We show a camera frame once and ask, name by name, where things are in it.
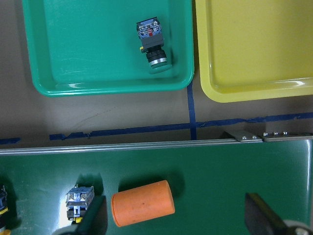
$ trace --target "orange cylinder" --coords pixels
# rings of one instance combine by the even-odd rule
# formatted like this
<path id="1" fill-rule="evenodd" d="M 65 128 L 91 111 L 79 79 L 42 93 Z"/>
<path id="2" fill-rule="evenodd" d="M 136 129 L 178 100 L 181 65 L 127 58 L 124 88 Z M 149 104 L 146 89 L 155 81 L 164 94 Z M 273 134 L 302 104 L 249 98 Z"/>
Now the orange cylinder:
<path id="1" fill-rule="evenodd" d="M 11 235 L 11 231 L 6 229 L 3 232 L 0 232 L 0 235 Z"/>
<path id="2" fill-rule="evenodd" d="M 166 180 L 114 194 L 111 210 L 118 227 L 175 213 Z"/>

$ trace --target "electrical component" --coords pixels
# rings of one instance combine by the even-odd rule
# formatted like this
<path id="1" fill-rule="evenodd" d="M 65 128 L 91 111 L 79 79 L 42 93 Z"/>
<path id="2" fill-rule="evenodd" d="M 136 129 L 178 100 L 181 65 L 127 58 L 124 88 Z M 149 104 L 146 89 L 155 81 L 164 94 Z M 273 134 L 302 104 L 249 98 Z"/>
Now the electrical component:
<path id="1" fill-rule="evenodd" d="M 137 32 L 141 40 L 142 53 L 147 53 L 149 65 L 152 68 L 163 66 L 167 63 L 164 46 L 164 38 L 162 34 L 162 26 L 157 17 L 137 22 Z"/>
<path id="2" fill-rule="evenodd" d="M 0 235 L 10 235 L 11 231 L 5 229 L 4 214 L 8 212 L 7 192 L 5 191 L 4 185 L 0 185 Z"/>
<path id="3" fill-rule="evenodd" d="M 75 221 L 76 223 L 80 223 L 93 198 L 93 186 L 75 186 L 70 191 L 68 191 L 66 199 L 67 218 L 69 220 Z"/>
<path id="4" fill-rule="evenodd" d="M 58 229 L 52 235 L 104 235 L 107 228 L 106 197 L 95 196 L 81 223 Z"/>

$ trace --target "tray rim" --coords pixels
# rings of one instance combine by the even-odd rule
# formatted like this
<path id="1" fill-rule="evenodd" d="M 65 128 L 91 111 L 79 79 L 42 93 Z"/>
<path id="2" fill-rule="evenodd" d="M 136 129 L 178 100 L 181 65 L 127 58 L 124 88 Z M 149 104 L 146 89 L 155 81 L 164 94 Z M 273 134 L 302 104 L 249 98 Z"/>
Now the tray rim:
<path id="1" fill-rule="evenodd" d="M 32 26 L 32 18 L 30 17 L 30 0 L 22 0 L 23 6 L 23 14 L 24 14 L 24 24 L 26 31 L 26 40 L 27 40 L 27 50 L 28 50 L 28 58 L 30 63 L 30 70 L 32 74 L 32 82 L 36 90 L 42 95 L 48 97 L 64 97 L 64 96 L 77 96 L 77 95 L 99 95 L 99 94 L 127 94 L 127 93 L 145 93 L 145 92 L 167 92 L 167 91 L 177 91 L 186 88 L 192 81 L 195 66 L 194 66 L 194 41 L 193 41 L 193 12 L 192 12 L 192 0 L 188 0 L 184 2 L 186 7 L 190 9 L 190 11 L 185 11 L 184 18 L 186 19 L 186 23 L 184 26 L 185 29 L 185 38 L 186 38 L 186 73 L 183 75 L 179 82 L 167 83 L 167 84 L 159 84 L 155 82 L 154 84 L 148 83 L 140 86 L 123 86 L 118 87 L 99 87 L 99 88 L 82 88 L 82 89 L 63 89 L 63 90 L 50 90 L 44 87 L 44 84 L 41 82 L 39 77 L 39 69 L 38 69 L 38 59 L 37 53 L 35 50 L 35 37 L 31 31 L 33 30 Z"/>
<path id="2" fill-rule="evenodd" d="M 212 75 L 210 74 L 210 33 L 208 22 L 207 9 L 209 5 L 208 0 L 197 0 L 196 1 L 196 19 L 197 19 L 197 32 L 198 32 L 198 48 L 199 48 L 199 66 L 200 66 L 200 81 L 201 87 L 205 95 L 213 101 L 220 103 L 238 102 L 238 101 L 249 101 L 258 99 L 270 99 L 300 95 L 311 95 L 313 94 L 312 86 L 305 87 L 287 87 L 287 88 L 271 88 L 272 84 L 279 84 L 279 81 L 273 81 L 268 83 L 267 89 L 260 90 L 246 90 L 232 93 L 220 92 L 218 85 L 211 82 Z M 293 79 L 294 81 L 301 80 L 303 78 Z"/>

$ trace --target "green tray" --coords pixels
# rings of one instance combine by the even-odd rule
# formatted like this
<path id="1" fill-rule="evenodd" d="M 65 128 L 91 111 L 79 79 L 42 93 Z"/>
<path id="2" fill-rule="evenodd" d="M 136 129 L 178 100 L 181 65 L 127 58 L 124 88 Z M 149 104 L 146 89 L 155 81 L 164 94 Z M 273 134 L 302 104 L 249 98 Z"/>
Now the green tray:
<path id="1" fill-rule="evenodd" d="M 192 1 L 23 0 L 33 84 L 47 96 L 178 90 L 194 74 Z M 158 17 L 169 63 L 150 68 L 136 22 Z"/>
<path id="2" fill-rule="evenodd" d="M 246 192 L 259 193 L 283 219 L 309 224 L 311 169 L 312 141 L 307 140 L 0 151 L 0 183 L 9 194 L 12 235 L 49 235 L 70 224 L 65 195 L 77 181 L 94 182 L 95 193 L 106 196 L 107 235 L 248 235 Z M 111 214 L 112 195 L 164 179 L 173 193 L 175 214 L 118 228 Z"/>

